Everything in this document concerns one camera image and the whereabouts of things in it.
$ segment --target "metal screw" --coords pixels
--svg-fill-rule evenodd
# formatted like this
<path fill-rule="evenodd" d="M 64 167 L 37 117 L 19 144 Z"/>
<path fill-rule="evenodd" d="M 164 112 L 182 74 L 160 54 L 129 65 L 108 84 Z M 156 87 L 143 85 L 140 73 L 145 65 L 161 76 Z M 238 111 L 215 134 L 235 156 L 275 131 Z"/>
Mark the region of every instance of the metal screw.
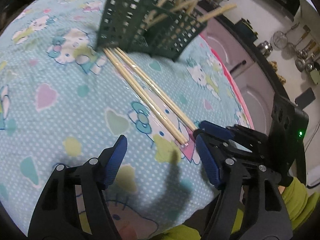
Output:
<path fill-rule="evenodd" d="M 260 166 L 259 166 L 259 170 L 260 170 L 260 171 L 266 171 L 267 168 L 266 168 L 264 165 L 260 165 Z"/>
<path fill-rule="evenodd" d="M 90 163 L 91 165 L 95 165 L 95 164 L 98 163 L 98 159 L 97 159 L 97 158 L 92 158 L 92 159 L 89 160 L 89 163 Z"/>
<path fill-rule="evenodd" d="M 235 164 L 235 161 L 233 160 L 233 159 L 226 159 L 225 160 L 225 162 L 226 162 L 226 164 L 228 164 L 228 165 L 233 165 L 233 164 Z"/>
<path fill-rule="evenodd" d="M 57 171 L 62 171 L 64 169 L 64 165 L 63 164 L 59 164 L 57 167 L 56 167 L 56 170 Z"/>

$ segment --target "green clothing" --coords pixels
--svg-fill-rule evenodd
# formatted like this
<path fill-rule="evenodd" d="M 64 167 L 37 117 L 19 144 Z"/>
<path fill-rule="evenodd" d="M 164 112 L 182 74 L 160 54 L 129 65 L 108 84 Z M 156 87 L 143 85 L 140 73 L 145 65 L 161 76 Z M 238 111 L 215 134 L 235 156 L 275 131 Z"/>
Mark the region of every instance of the green clothing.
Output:
<path fill-rule="evenodd" d="M 296 229 L 302 225 L 313 212 L 320 194 L 313 193 L 308 197 L 305 185 L 297 178 L 282 193 L 285 206 L 287 207 L 291 220 L 292 229 Z M 232 232 L 240 230 L 243 218 L 243 211 L 238 209 L 236 220 L 233 225 Z M 185 225 L 174 227 L 162 234 L 154 236 L 151 240 L 199 240 L 200 235 L 197 230 L 189 228 Z"/>

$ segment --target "cabinet door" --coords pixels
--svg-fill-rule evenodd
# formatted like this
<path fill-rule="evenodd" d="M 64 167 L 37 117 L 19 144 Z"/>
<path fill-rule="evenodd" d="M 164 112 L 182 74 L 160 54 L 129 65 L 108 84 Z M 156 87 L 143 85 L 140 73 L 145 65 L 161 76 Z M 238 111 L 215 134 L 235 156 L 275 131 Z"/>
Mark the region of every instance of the cabinet door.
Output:
<path fill-rule="evenodd" d="M 274 90 L 257 63 L 235 79 L 250 112 L 254 129 L 269 134 Z"/>
<path fill-rule="evenodd" d="M 201 34 L 210 47 L 218 53 L 229 71 L 243 60 L 247 62 L 246 66 L 253 64 L 245 49 L 216 19 L 210 19 L 207 28 Z"/>

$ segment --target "stainless steel pot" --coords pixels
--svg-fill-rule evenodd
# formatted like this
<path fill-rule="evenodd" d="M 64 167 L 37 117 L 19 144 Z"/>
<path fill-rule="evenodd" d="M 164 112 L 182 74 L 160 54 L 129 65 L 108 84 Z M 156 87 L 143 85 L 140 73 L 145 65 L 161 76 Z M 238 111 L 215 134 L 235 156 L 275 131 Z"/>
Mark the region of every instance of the stainless steel pot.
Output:
<path fill-rule="evenodd" d="M 257 48 L 261 51 L 262 55 L 264 57 L 269 57 L 271 52 L 273 51 L 273 47 L 271 46 L 271 44 L 268 41 L 264 41 L 262 43 L 260 43 Z"/>

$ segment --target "metal ladle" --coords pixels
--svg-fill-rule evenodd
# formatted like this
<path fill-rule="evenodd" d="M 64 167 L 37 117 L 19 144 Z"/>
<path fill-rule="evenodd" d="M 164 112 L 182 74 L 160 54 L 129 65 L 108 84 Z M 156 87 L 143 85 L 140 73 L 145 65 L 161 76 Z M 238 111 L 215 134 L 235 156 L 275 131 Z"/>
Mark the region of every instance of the metal ladle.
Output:
<path fill-rule="evenodd" d="M 306 47 L 304 47 L 303 49 L 298 49 L 297 50 L 298 58 L 306 59 L 308 57 L 309 51 L 312 50 L 316 46 L 316 44 L 317 43 L 314 40 L 311 40 Z"/>
<path fill-rule="evenodd" d="M 315 69 L 314 64 L 317 63 L 316 61 L 320 59 L 320 57 L 317 57 L 316 59 L 313 59 L 312 62 L 308 63 L 306 65 L 306 71 L 307 72 L 311 72 Z"/>
<path fill-rule="evenodd" d="M 296 45 L 293 45 L 293 43 L 289 42 L 288 45 L 286 46 L 286 49 L 287 49 L 287 53 L 290 57 L 293 57 L 296 53 L 297 53 L 297 49 L 296 47 L 300 44 L 301 41 L 303 41 L 303 39 L 305 37 L 308 36 L 310 30 L 309 31 L 306 31 L 302 36 L 301 38 L 298 40 L 298 42 L 296 43 Z"/>
<path fill-rule="evenodd" d="M 304 60 L 304 59 L 297 59 L 294 63 L 297 67 L 297 69 L 302 72 L 306 69 L 306 65 L 309 63 L 309 62 L 312 62 L 313 59 L 320 53 L 320 47 L 317 47 L 316 50 L 313 52 L 313 54 L 307 59 L 307 60 Z"/>

